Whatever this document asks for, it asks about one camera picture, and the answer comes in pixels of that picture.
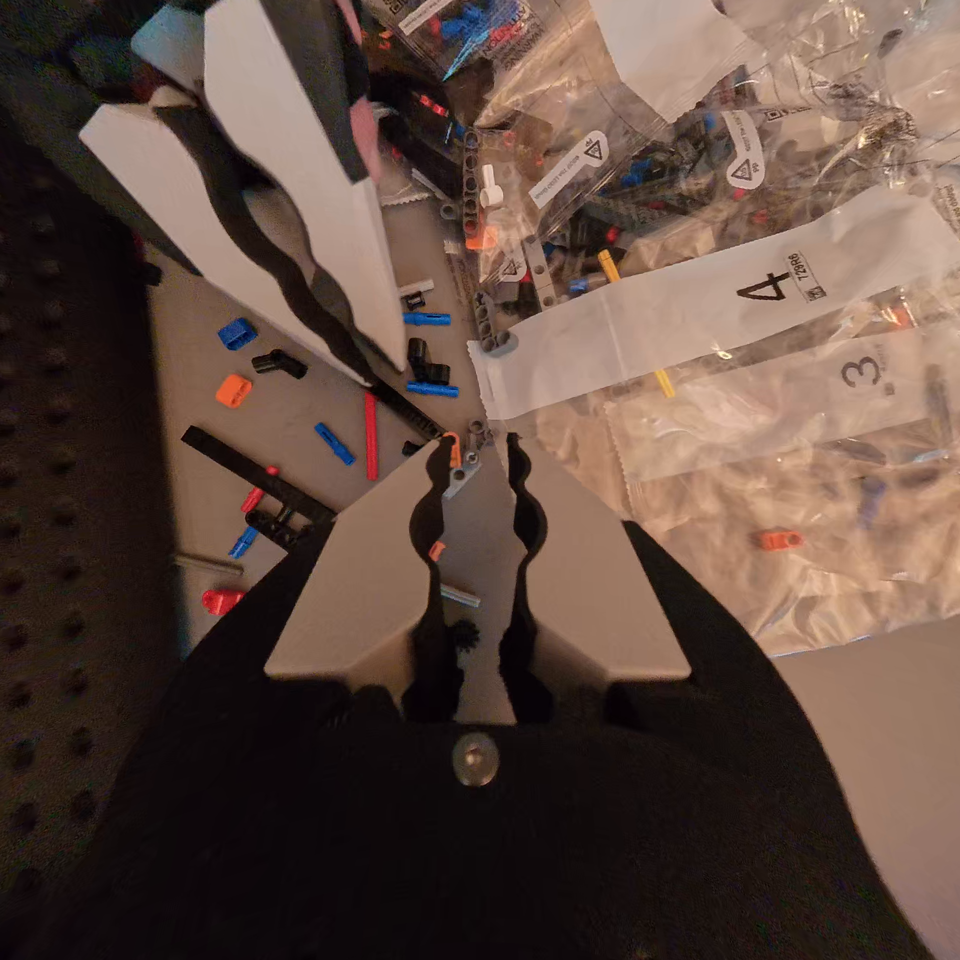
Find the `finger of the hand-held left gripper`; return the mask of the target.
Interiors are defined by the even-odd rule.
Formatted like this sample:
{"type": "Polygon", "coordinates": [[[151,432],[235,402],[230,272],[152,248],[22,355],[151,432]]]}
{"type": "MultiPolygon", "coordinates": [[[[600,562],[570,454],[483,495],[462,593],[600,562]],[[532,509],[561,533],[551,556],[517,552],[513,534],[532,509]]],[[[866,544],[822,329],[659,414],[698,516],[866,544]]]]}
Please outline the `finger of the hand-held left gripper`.
{"type": "Polygon", "coordinates": [[[203,93],[226,137],[288,196],[316,266],[335,283],[362,342],[398,373],[406,367],[400,296],[371,177],[342,160],[352,133],[335,133],[335,27],[319,35],[306,2],[222,1],[203,15],[203,93]]]}
{"type": "Polygon", "coordinates": [[[208,283],[361,386],[378,384],[300,263],[261,229],[226,142],[197,107],[107,103],[78,137],[208,283]]]}

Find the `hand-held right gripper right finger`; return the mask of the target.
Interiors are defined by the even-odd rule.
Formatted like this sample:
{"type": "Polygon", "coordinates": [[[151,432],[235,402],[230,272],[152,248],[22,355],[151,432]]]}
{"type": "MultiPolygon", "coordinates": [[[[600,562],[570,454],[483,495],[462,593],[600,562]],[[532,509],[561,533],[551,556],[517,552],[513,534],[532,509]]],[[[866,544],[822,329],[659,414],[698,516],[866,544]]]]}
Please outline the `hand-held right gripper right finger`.
{"type": "Polygon", "coordinates": [[[548,722],[616,686],[692,670],[619,514],[535,439],[509,435],[512,531],[523,547],[499,674],[516,722],[548,722]]]}

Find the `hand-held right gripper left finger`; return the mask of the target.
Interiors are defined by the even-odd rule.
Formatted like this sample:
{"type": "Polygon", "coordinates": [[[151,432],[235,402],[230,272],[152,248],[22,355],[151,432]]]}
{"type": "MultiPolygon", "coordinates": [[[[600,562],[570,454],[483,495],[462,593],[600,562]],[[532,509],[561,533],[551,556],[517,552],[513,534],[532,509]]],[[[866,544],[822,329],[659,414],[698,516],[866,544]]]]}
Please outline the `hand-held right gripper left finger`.
{"type": "Polygon", "coordinates": [[[449,481],[450,440],[433,440],[339,514],[266,662],[270,678],[379,687],[409,719],[453,718],[460,668],[428,558],[449,481]]]}

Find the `small grey Lego assembly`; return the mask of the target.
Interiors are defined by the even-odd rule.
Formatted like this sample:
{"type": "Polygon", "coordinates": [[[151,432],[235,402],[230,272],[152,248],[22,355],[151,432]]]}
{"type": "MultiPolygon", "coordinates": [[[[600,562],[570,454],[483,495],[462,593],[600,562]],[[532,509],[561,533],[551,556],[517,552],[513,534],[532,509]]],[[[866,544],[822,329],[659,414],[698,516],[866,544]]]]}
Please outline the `small grey Lego assembly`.
{"type": "Polygon", "coordinates": [[[482,467],[481,455],[478,450],[469,450],[462,454],[459,466],[452,466],[449,472],[449,481],[442,494],[444,500],[455,498],[471,482],[482,467]]]}

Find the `black lego gear rack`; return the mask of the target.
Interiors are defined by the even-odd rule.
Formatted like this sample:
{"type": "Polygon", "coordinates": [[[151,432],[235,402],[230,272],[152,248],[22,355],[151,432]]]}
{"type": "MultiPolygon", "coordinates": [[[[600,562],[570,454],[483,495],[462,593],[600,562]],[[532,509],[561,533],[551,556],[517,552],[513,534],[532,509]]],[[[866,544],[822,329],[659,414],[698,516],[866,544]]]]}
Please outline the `black lego gear rack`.
{"type": "Polygon", "coordinates": [[[388,383],[378,379],[372,384],[369,392],[425,441],[439,440],[447,432],[446,427],[438,424],[405,394],[400,393],[388,383]]]}

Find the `black angled lego beam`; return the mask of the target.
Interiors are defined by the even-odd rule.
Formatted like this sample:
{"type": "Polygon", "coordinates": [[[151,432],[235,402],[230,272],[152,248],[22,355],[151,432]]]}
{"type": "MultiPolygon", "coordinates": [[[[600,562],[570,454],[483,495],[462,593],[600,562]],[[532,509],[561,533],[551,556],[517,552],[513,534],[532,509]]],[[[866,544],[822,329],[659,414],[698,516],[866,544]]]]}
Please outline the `black angled lego beam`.
{"type": "Polygon", "coordinates": [[[290,551],[314,529],[307,520],[297,525],[300,517],[299,513],[287,506],[282,506],[277,512],[256,508],[245,514],[245,522],[259,536],[284,551],[290,551]]]}

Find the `black angled lego connector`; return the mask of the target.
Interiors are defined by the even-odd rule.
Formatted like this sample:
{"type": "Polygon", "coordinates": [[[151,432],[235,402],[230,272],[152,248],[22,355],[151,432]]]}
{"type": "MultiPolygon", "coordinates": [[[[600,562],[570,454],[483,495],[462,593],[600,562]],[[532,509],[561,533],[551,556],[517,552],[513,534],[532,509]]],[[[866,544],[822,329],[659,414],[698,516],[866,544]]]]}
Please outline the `black angled lego connector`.
{"type": "Polygon", "coordinates": [[[261,377],[270,374],[284,374],[296,380],[304,379],[309,370],[306,363],[279,348],[253,356],[250,359],[250,366],[261,377]]]}

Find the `clear lego parts bag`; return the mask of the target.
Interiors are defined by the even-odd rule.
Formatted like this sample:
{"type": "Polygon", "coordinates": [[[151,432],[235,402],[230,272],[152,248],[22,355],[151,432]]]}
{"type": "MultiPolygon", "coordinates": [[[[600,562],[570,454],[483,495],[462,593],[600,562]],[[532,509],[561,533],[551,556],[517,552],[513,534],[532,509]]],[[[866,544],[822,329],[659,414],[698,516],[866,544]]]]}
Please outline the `clear lego parts bag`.
{"type": "Polygon", "coordinates": [[[958,310],[931,306],[606,404],[630,518],[773,657],[958,616],[958,310]]]}
{"type": "Polygon", "coordinates": [[[821,217],[759,235],[768,109],[703,106],[650,142],[582,214],[623,215],[620,280],[569,292],[467,354],[486,413],[509,421],[745,347],[891,290],[958,272],[933,201],[872,186],[821,217]]]}
{"type": "Polygon", "coordinates": [[[482,74],[485,131],[549,150],[601,134],[614,152],[663,134],[741,65],[750,39],[714,2],[362,2],[424,71],[482,74]]]}

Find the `person's left hand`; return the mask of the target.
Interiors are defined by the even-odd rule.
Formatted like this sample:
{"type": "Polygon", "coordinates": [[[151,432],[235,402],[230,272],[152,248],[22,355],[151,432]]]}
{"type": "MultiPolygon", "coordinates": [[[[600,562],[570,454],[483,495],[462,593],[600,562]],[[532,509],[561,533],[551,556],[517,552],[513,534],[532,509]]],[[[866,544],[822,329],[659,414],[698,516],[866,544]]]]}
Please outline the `person's left hand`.
{"type": "Polygon", "coordinates": [[[367,174],[377,184],[381,178],[378,120],[370,100],[369,66],[362,49],[360,4],[351,1],[335,1],[333,4],[339,18],[348,117],[353,141],[366,166],[367,174]]]}

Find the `dark perforated panel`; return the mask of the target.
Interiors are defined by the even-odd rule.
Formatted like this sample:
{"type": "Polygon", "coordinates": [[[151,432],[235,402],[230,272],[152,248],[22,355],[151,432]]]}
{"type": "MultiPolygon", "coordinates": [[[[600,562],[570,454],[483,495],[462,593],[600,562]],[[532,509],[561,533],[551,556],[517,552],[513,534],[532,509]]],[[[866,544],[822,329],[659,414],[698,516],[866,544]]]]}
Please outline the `dark perforated panel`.
{"type": "Polygon", "coordinates": [[[177,661],[149,294],[129,230],[2,109],[2,958],[90,846],[177,661]]]}

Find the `empty clear plastic bag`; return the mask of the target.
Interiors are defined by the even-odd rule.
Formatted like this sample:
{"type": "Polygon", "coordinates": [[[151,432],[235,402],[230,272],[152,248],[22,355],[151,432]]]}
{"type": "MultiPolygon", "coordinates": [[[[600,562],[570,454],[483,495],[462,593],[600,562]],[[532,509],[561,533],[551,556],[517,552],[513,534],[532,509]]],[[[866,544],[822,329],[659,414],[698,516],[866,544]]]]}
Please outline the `empty clear plastic bag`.
{"type": "Polygon", "coordinates": [[[873,186],[930,199],[958,233],[959,3],[736,2],[761,47],[748,79],[768,110],[758,235],[873,186]]]}

